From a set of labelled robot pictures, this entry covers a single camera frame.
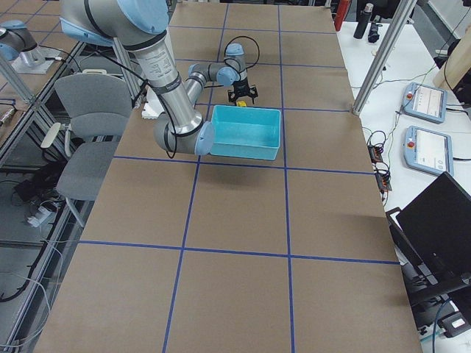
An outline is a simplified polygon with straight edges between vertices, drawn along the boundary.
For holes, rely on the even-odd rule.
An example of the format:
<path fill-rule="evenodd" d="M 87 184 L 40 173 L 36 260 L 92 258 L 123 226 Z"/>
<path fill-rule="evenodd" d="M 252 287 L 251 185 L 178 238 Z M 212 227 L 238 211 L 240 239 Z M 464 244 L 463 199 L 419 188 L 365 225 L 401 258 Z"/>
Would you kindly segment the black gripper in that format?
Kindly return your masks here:
<path fill-rule="evenodd" d="M 243 97 L 250 97 L 252 103 L 255 103 L 255 99 L 258 97 L 258 90 L 256 85 L 251 85 L 248 79 L 235 81 L 233 83 L 233 89 L 227 91 L 229 103 L 236 104 L 236 102 Z"/>

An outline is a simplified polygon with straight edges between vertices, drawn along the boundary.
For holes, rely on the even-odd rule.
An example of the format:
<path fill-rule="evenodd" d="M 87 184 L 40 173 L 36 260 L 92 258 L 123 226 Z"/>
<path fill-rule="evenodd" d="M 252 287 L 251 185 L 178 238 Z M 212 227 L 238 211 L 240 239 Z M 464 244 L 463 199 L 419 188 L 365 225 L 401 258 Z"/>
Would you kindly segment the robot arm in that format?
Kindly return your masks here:
<path fill-rule="evenodd" d="M 194 107 L 208 82 L 230 88 L 228 99 L 255 99 L 257 89 L 247 78 L 242 45 L 231 43 L 221 63 L 195 64 L 183 80 L 166 45 L 169 10 L 166 1 L 62 1 L 61 27 L 67 36 L 99 46 L 119 40 L 135 55 L 150 88 L 163 106 L 154 137 L 169 156 L 205 155 L 212 148 L 215 130 Z"/>
<path fill-rule="evenodd" d="M 46 74 L 52 65 L 20 20 L 1 23 L 1 57 L 20 74 Z"/>

